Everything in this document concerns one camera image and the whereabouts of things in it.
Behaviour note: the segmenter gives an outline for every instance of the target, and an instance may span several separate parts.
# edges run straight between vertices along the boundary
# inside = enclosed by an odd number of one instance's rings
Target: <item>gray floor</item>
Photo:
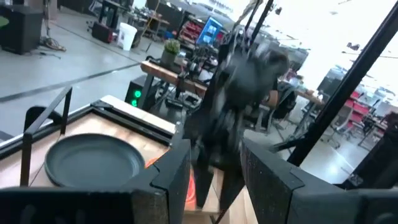
[[[148,53],[142,51],[149,44],[146,39],[138,49],[130,52],[95,40],[87,32],[86,21],[92,20],[95,19],[62,10],[57,21],[51,23],[51,36],[67,48],[65,53],[55,53],[61,59],[41,57],[38,55],[39,50],[24,56],[0,51],[0,133],[11,136],[20,134],[26,110],[34,105],[48,105],[69,84],[73,84],[71,110],[104,95],[123,100],[129,81],[143,74],[138,63],[147,55],[160,57],[161,44],[152,44]],[[85,80],[92,75],[129,65],[135,66]],[[27,96],[20,94],[27,91],[30,92]],[[291,119],[300,120],[300,108],[304,104],[305,100],[301,99]],[[289,126],[281,131],[282,137],[286,138],[293,130],[294,126]],[[245,135],[264,145],[283,141],[274,128],[268,135],[252,131],[246,131]],[[331,183],[344,181],[368,152],[357,147],[355,142],[341,139],[341,143],[342,146],[335,150],[318,142],[302,164],[302,169]],[[286,159],[289,152],[284,150],[280,155]]]

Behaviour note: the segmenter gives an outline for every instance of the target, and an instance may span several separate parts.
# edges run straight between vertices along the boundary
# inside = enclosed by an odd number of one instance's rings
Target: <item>blue screen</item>
[[[209,17],[207,20],[203,30],[201,31],[198,39],[197,44],[210,44],[212,45],[213,42],[217,38],[218,32],[221,30],[223,25],[218,22],[217,20]]]

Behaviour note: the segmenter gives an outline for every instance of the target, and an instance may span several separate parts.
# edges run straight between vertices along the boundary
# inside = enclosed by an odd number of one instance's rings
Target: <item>green indicator light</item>
[[[137,106],[137,100],[132,100],[131,104],[132,104],[132,106]]]
[[[139,91],[139,90],[134,91],[134,96],[136,98],[140,98],[141,97],[141,91]]]

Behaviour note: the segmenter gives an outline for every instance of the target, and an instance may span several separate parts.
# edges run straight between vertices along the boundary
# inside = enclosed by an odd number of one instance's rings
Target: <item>white bucket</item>
[[[123,50],[130,51],[132,41],[137,33],[137,29],[129,24],[120,23],[119,35],[118,35],[118,45],[123,48]]]

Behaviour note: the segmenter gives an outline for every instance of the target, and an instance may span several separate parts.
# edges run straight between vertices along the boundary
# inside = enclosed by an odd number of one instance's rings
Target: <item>potted plant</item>
[[[0,16],[0,28],[8,24],[8,19]]]
[[[177,40],[166,40],[160,62],[162,65],[173,65],[175,57],[180,52],[180,42]]]

